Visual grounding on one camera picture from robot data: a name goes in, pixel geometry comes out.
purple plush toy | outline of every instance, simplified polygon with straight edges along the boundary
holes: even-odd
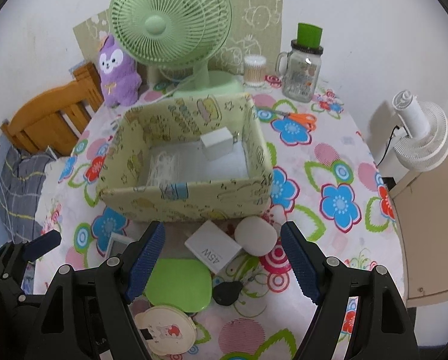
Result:
[[[126,54],[109,35],[101,48],[99,73],[104,104],[130,106],[137,101],[137,89],[142,79],[137,73],[136,61]]]

white wall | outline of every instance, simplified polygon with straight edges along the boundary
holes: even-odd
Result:
[[[9,0],[0,12],[0,123],[27,100],[71,79],[82,55],[73,26],[110,0]],[[324,28],[323,68],[377,161],[395,121],[389,101],[403,88],[448,114],[448,16],[437,0],[284,0],[282,49],[297,22]],[[384,175],[403,176],[395,157]]]
[[[417,308],[414,328],[421,347],[446,345],[448,342],[448,302]]]

fan base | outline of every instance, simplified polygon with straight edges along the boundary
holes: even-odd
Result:
[[[209,95],[228,95],[232,93],[244,92],[244,86],[242,83],[234,75],[225,71],[210,71],[209,81],[209,86],[201,89],[196,89],[195,83],[193,81],[189,81],[175,91],[174,97],[203,98]]]

orange scissors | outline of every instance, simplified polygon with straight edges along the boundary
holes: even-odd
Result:
[[[307,128],[309,131],[314,131],[317,128],[317,126],[316,126],[317,118],[314,115],[293,114],[291,112],[277,111],[277,110],[271,109],[271,108],[261,108],[261,109],[267,109],[270,112],[273,112],[274,114],[288,117],[290,120],[293,120],[294,122],[299,123],[300,125]]]

screw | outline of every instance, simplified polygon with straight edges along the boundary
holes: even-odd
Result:
[[[376,271],[380,275],[385,275],[387,273],[387,268],[383,265],[377,266]]]
[[[328,257],[326,261],[330,266],[339,266],[341,263],[337,257]]]
[[[70,270],[71,270],[71,268],[69,266],[63,265],[59,268],[59,273],[61,275],[65,275],[65,274],[69,273]]]
[[[107,265],[108,266],[117,266],[117,265],[119,265],[120,262],[121,262],[121,260],[119,260],[118,257],[110,257],[110,259],[107,260]]]

